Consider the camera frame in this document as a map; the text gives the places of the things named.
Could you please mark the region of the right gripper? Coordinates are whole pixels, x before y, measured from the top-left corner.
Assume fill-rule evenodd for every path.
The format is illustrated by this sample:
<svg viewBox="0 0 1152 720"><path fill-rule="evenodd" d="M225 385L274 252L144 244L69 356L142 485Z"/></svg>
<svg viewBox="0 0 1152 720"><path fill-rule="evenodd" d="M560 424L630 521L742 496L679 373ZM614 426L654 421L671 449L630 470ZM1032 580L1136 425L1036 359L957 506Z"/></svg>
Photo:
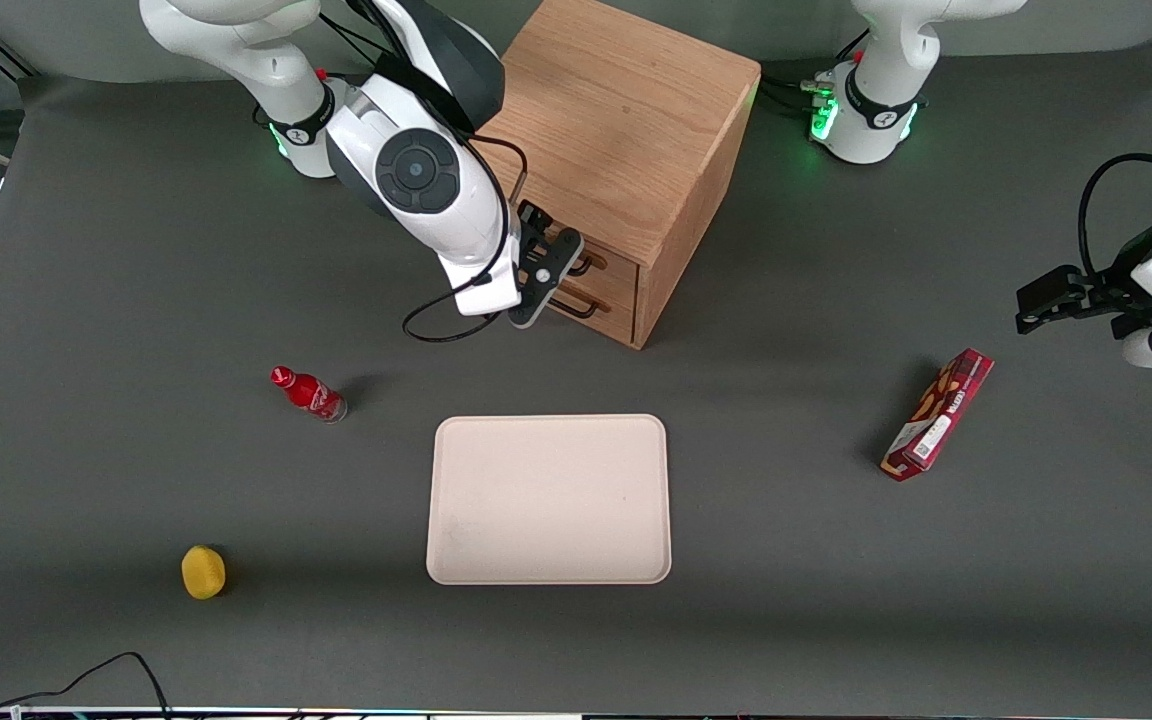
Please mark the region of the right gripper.
<svg viewBox="0 0 1152 720"><path fill-rule="evenodd" d="M518 204L520 250L548 251L556 242L552 232L554 218L539 209L535 202L521 200ZM488 259L495 258L492 266L485 263L461 266L450 260L439 258L444 273L454 293L454 305L462 316L485 316L503 313L518 306L521 290L515 264L518 260L518 236L511 234L505 247L497 255L493 249Z"/></svg>

